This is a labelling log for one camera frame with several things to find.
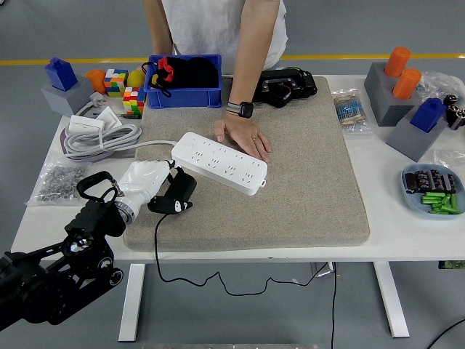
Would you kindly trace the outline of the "person's left hand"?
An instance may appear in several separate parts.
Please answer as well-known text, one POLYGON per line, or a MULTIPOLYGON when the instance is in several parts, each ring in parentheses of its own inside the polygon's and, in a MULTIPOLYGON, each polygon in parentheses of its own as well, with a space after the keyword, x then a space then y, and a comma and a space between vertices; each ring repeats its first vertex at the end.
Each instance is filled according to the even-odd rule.
POLYGON ((272 151, 270 141, 251 119, 227 111, 214 123, 214 135, 218 143, 222 143, 228 136, 246 154, 269 162, 269 153, 272 151))

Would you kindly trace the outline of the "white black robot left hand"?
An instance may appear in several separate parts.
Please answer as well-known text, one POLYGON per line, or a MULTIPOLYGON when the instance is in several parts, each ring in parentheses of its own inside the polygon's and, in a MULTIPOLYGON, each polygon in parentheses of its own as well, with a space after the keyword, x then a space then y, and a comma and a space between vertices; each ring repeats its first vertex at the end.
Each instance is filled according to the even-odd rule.
POLYGON ((190 197, 196 184, 195 178, 173 161, 135 161, 119 182, 122 194, 116 206, 128 225, 143 205, 151 212, 178 214, 193 206, 190 197))

